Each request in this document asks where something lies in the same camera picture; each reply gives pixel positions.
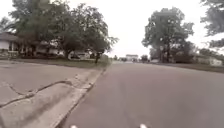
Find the crack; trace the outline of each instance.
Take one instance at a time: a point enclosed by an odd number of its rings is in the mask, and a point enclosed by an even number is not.
[[[6,106],[8,106],[8,105],[10,105],[10,104],[12,104],[12,103],[18,102],[18,101],[22,101],[22,100],[30,99],[30,98],[34,97],[38,92],[43,91],[43,90],[45,90],[45,89],[47,89],[47,88],[49,88],[49,87],[52,87],[52,86],[54,86],[54,85],[56,85],[56,84],[59,84],[59,83],[64,83],[64,84],[69,85],[69,86],[72,85],[71,82],[66,81],[66,80],[63,80],[63,81],[54,82],[54,83],[52,83],[52,84],[49,84],[49,85],[44,86],[44,87],[42,87],[42,88],[39,88],[39,89],[37,89],[37,90],[35,90],[35,91],[30,91],[30,92],[27,93],[27,94],[22,94],[22,93],[18,93],[13,87],[11,87],[11,86],[9,86],[9,85],[7,84],[6,86],[10,87],[10,89],[12,89],[14,92],[16,92],[17,94],[21,94],[21,95],[20,95],[18,98],[15,98],[15,99],[13,99],[13,100],[11,100],[11,101],[8,101],[8,102],[6,102],[6,103],[2,103],[2,104],[0,104],[0,108],[4,108],[4,107],[6,107]]]
[[[88,79],[86,79],[85,81],[81,80],[81,79],[77,78],[77,75],[74,78],[80,82],[76,86],[74,86],[73,83],[70,80],[61,80],[61,81],[57,81],[57,82],[51,83],[51,84],[49,84],[47,86],[41,87],[41,88],[39,88],[37,90],[34,90],[34,91],[30,90],[29,93],[27,93],[27,94],[23,94],[23,93],[20,93],[20,92],[16,91],[16,89],[14,89],[12,86],[10,86],[9,84],[6,83],[6,86],[8,86],[12,91],[17,93],[20,97],[14,99],[14,100],[11,100],[9,102],[0,104],[0,108],[6,107],[7,105],[10,105],[12,103],[15,103],[15,102],[18,102],[18,101],[21,101],[21,100],[30,99],[30,98],[34,97],[38,92],[43,91],[43,90],[45,90],[45,89],[47,89],[49,87],[52,87],[52,86],[60,84],[60,83],[69,85],[69,86],[74,87],[76,89],[86,89],[87,92],[89,92],[94,87],[94,84],[87,82]],[[88,85],[90,85],[90,87],[86,87],[86,88],[80,87],[83,84],[88,84]]]
[[[9,88],[10,88],[13,92],[15,92],[16,94],[18,94],[18,95],[25,95],[25,94],[23,94],[23,93],[18,92],[18,91],[13,87],[13,85],[10,85],[10,84],[7,83],[7,82],[2,82],[2,83],[3,83],[3,85],[9,87]]]

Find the lawn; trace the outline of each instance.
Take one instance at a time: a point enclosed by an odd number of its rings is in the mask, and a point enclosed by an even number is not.
[[[101,68],[110,64],[109,61],[99,60],[98,64],[94,60],[65,60],[65,59],[13,59],[14,61],[26,63],[38,63],[48,65],[58,65],[77,68]]]
[[[203,64],[161,64],[179,68],[187,68],[187,69],[195,69],[201,71],[210,71],[210,72],[219,72],[224,73],[224,66],[222,67],[215,67],[210,65],[203,65]]]

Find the sidewalk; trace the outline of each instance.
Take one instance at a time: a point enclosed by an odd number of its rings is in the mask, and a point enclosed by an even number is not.
[[[101,70],[26,63],[4,65],[9,68],[0,67],[0,115],[6,128],[54,128],[101,75]]]

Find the overcast sky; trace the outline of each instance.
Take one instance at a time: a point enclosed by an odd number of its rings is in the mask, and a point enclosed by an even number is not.
[[[125,56],[126,54],[148,54],[149,49],[144,48],[141,41],[144,37],[144,26],[155,10],[177,7],[185,14],[186,21],[195,23],[194,36],[189,40],[202,47],[202,42],[211,39],[217,40],[221,35],[205,38],[206,30],[200,23],[200,17],[205,15],[205,8],[200,0],[68,0],[71,7],[79,3],[99,8],[109,26],[109,34],[118,37],[119,42],[114,45],[111,56]],[[12,1],[4,0],[0,4],[0,17],[7,16],[11,11]]]

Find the street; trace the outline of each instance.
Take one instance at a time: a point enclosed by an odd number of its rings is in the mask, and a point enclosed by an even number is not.
[[[113,64],[62,128],[223,128],[224,75]]]

